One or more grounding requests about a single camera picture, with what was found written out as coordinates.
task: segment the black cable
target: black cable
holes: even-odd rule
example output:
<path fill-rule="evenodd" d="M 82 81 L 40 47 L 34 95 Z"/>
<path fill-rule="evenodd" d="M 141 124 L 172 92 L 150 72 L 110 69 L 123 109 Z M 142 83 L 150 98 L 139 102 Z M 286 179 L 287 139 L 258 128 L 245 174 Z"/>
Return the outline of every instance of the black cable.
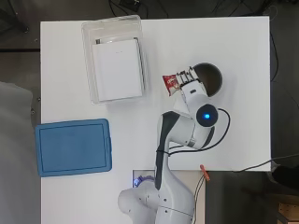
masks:
<path fill-rule="evenodd" d="M 272 81 L 272 83 L 277 83 L 281 89 L 283 89 L 285 92 L 287 92 L 287 94 L 290 96 L 290 98 L 293 100 L 293 102 L 297 105 L 297 108 L 299 109 L 299 104 L 297 103 L 297 101 L 292 97 L 292 95 L 287 91 L 287 89 L 281 85 L 280 83 L 276 82 L 276 81 Z"/>
<path fill-rule="evenodd" d="M 118 6 L 116 3 L 112 2 L 112 0 L 108 0 L 108 2 L 109 2 L 110 9 L 115 17 L 117 17 L 117 15 L 116 15 L 115 11 L 113 10 L 113 7 L 111 4 L 113 4 L 115 7 L 119 8 L 121 11 L 123 11 L 124 14 L 129 15 L 129 13 L 126 10 L 124 10 L 122 7 Z"/>
<path fill-rule="evenodd" d="M 271 78 L 271 81 L 273 81 L 273 80 L 276 78 L 276 76 L 278 75 L 279 59 L 278 59 L 278 51 L 277 51 L 277 47 L 276 47 L 276 45 L 275 45 L 274 38 L 273 38 L 273 35 L 272 35 L 271 32 L 270 32 L 270 36 L 271 36 L 271 40 L 272 40 L 272 44 L 273 44 L 273 49 L 274 49 L 274 52 L 275 52 L 275 57 L 276 57 L 276 60 L 277 60 L 277 68 L 276 68 L 275 74 L 274 74 L 273 77 Z"/>
<path fill-rule="evenodd" d="M 197 183 L 196 189 L 195 189 L 195 193 L 194 193 L 195 206 L 194 206 L 194 221 L 193 221 L 193 224 L 196 223 L 196 210 L 197 210 L 196 208 L 197 208 L 198 193 L 199 193 L 199 190 L 200 190 L 200 188 L 202 187 L 202 185 L 203 185 L 203 183 L 204 183 L 204 181 L 205 181 L 204 176 L 205 176 L 205 175 L 202 175 L 202 176 L 200 177 L 200 179 L 199 179 L 199 181 L 198 181 L 198 183 Z"/>
<path fill-rule="evenodd" d="M 210 12 L 210 13 L 213 13 L 217 11 L 217 9 L 219 8 L 219 6 L 224 2 L 225 0 L 218 0 L 217 3 L 216 3 L 216 6 L 213 8 L 213 10 Z"/>
<path fill-rule="evenodd" d="M 144 3 L 140 3 L 140 4 L 141 4 L 141 6 L 143 6 L 146 9 L 146 11 L 147 11 L 147 19 L 148 19 L 149 18 L 149 8 L 148 8 L 148 6 L 145 5 Z"/>
<path fill-rule="evenodd" d="M 229 17 L 230 16 L 232 16 L 238 9 L 239 9 L 239 7 L 243 4 L 243 2 L 244 2 L 245 0 L 241 0 L 240 2 L 239 2 L 239 4 L 237 5 L 237 7 L 228 15 Z"/>
<path fill-rule="evenodd" d="M 166 11 L 165 7 L 163 6 L 161 0 L 157 0 L 157 2 L 158 2 L 158 4 L 159 4 L 160 8 L 162 9 L 162 11 L 165 13 L 166 17 L 169 19 L 169 14 L 168 14 L 168 12 Z"/>
<path fill-rule="evenodd" d="M 260 167 L 260 166 L 263 166 L 265 164 L 267 164 L 268 162 L 270 161 L 275 161 L 275 160 L 283 160 L 283 159 L 288 159 L 288 158 L 291 158 L 291 157 L 299 157 L 299 153 L 296 153 L 296 154 L 292 154 L 292 155 L 289 155 L 289 156 L 284 156 L 284 157 L 275 157 L 269 161 L 265 161 L 259 165 L 254 165 L 254 166 L 250 166 L 248 168 L 245 168 L 243 170 L 240 170 L 240 171 L 233 171 L 234 173 L 241 173 L 241 172 L 244 172 L 244 171 L 247 171 L 247 170 L 250 170 L 250 169 L 253 169 L 253 168 L 257 168 L 257 167 Z"/>
<path fill-rule="evenodd" d="M 183 147 L 183 146 L 175 146 L 175 147 L 170 147 L 169 150 L 174 149 L 176 147 Z"/>
<path fill-rule="evenodd" d="M 113 7 L 111 5 L 111 0 L 108 0 L 108 2 L 109 2 L 109 6 L 110 6 L 110 9 L 111 9 L 111 12 L 112 12 L 113 16 L 117 17 L 117 15 L 115 14 L 115 12 L 113 10 Z"/>
<path fill-rule="evenodd" d="M 207 150 L 212 149 L 213 147 L 217 146 L 224 139 L 224 137 L 228 133 L 228 130 L 229 130 L 230 125 L 231 125 L 231 116 L 230 116 L 230 114 L 226 110 L 224 110 L 224 109 L 219 108 L 218 110 L 224 112 L 227 115 L 228 122 L 227 122 L 227 127 L 226 127 L 226 130 L 225 130 L 222 138 L 217 143 L 215 143 L 213 146 L 204 147 L 204 148 L 197 149 L 197 150 L 193 149 L 193 150 L 179 150 L 179 151 L 174 151 L 174 152 L 169 153 L 169 156 L 172 156 L 172 155 L 177 154 L 177 153 L 207 151 Z"/>

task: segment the red snack bag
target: red snack bag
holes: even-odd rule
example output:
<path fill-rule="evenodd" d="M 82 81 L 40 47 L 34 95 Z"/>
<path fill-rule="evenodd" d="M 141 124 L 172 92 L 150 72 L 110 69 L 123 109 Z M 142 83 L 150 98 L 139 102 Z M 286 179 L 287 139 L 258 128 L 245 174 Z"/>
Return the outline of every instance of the red snack bag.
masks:
<path fill-rule="evenodd" d="M 163 76 L 164 84 L 169 92 L 169 96 L 179 90 L 179 84 L 176 75 Z"/>

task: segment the blue plastic lid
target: blue plastic lid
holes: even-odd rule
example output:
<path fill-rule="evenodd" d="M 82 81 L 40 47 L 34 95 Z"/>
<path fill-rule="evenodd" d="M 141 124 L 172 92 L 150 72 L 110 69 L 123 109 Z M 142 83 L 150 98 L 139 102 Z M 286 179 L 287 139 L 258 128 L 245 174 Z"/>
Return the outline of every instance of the blue plastic lid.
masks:
<path fill-rule="evenodd" d="M 112 155 L 108 121 L 90 119 L 38 125 L 36 155 L 40 176 L 109 171 Z"/>

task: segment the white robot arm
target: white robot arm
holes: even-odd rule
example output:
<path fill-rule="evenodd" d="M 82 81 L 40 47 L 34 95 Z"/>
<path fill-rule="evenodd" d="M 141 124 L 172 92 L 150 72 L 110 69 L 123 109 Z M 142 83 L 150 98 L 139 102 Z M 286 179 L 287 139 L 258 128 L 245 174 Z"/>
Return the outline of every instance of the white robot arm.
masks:
<path fill-rule="evenodd" d="M 143 193 L 137 189 L 128 189 L 119 197 L 120 209 L 131 217 L 134 224 L 192 223 L 194 197 L 169 169 L 169 144 L 174 142 L 195 149 L 206 146 L 212 138 L 218 111 L 209 103 L 204 85 L 196 78 L 183 83 L 181 93 L 190 116 L 174 111 L 162 114 L 158 125 L 154 187 L 148 185 L 148 192 Z M 140 194 L 145 199 L 148 197 L 155 199 L 155 203 L 148 204 L 142 200 L 143 197 L 138 196 Z"/>

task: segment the dark floor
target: dark floor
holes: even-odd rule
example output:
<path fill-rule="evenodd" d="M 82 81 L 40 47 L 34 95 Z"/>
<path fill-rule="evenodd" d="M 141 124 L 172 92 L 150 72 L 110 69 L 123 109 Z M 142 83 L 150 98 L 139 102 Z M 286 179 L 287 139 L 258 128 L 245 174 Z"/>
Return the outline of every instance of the dark floor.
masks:
<path fill-rule="evenodd" d="M 163 19 L 164 12 L 157 0 L 142 0 L 149 8 L 149 19 Z M 262 0 L 224 0 L 218 11 L 211 13 L 218 0 L 162 0 L 170 18 L 223 17 L 249 13 L 261 4 Z M 6 7 L 7 0 L 0 0 L 0 7 Z M 30 31 L 23 34 L 11 30 L 0 35 L 0 49 L 39 49 L 39 23 L 41 21 L 86 21 L 112 17 L 107 0 L 26 0 L 12 1 L 20 20 Z M 115 9 L 118 15 L 123 13 Z M 143 6 L 138 11 L 146 16 Z M 299 146 L 299 4 L 273 4 L 265 11 L 271 17 L 271 32 L 275 39 L 279 57 L 279 70 L 276 82 L 271 84 L 271 131 L 272 156 L 284 156 L 298 152 Z M 276 60 L 271 47 L 271 71 L 274 75 Z M 40 57 L 39 53 L 0 53 L 0 81 L 12 82 L 34 95 L 33 124 L 40 122 Z M 299 158 L 281 161 L 294 166 Z M 243 187 L 259 191 L 267 185 L 264 173 L 212 172 L 211 181 L 206 186 L 206 223 L 277 223 L 265 215 L 263 209 L 252 200 Z"/>

